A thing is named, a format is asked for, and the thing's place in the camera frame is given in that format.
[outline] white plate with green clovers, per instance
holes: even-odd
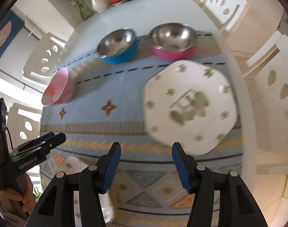
[[[195,155],[215,148],[237,119],[226,77],[190,60],[172,63],[145,84],[143,110],[152,138],[168,146],[180,142]]]

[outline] white plate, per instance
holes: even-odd
[[[226,77],[190,60],[172,63],[145,84],[143,110],[151,137],[168,146],[180,142],[195,155],[211,151],[237,118]]]
[[[79,173],[88,167],[86,163],[75,156],[69,156],[59,167],[57,172],[65,172],[66,175]],[[105,223],[115,218],[115,211],[108,192],[105,195],[99,194],[101,208]],[[80,218],[79,191],[74,191],[74,214],[76,226],[82,226]]]

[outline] white tabletop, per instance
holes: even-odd
[[[242,121],[244,163],[242,178],[252,191],[256,174],[257,142],[252,105],[243,75],[218,29],[193,0],[133,0],[113,6],[82,22],[72,33],[61,54],[60,61],[67,62],[92,51],[108,33],[130,27],[138,36],[163,23],[179,22],[195,30],[212,32],[222,52],[226,54],[230,74],[236,90]]]

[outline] hand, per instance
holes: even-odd
[[[9,188],[0,191],[0,202],[4,210],[10,213],[15,213],[14,207],[12,206],[10,200],[22,201],[23,202],[22,210],[24,212],[28,212],[29,214],[31,214],[36,205],[36,196],[33,193],[32,181],[27,174],[25,179],[26,179],[25,182],[26,191],[23,196],[21,196],[15,190]]]

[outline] white chair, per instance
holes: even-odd
[[[272,56],[275,56],[278,53],[276,42],[281,36],[282,34],[279,31],[275,31],[264,46],[246,61],[248,68],[244,73],[245,77],[262,63],[266,64],[268,60],[271,60]]]
[[[288,37],[281,35],[274,45],[274,55],[268,54],[273,51],[268,41],[261,49],[261,52],[265,52],[264,56],[253,56],[252,65],[255,62],[266,62],[266,65],[249,82],[248,89],[255,116],[258,148],[288,154]],[[257,172],[288,175],[288,163],[258,165]]]
[[[47,87],[65,43],[51,33],[45,34],[28,58],[22,71],[23,78]]]
[[[201,0],[204,10],[209,10],[220,22],[221,32],[233,33],[245,17],[249,3],[246,0]]]
[[[8,112],[7,127],[11,134],[13,148],[40,135],[39,121],[41,110],[14,103]],[[8,149],[11,150],[9,136]]]

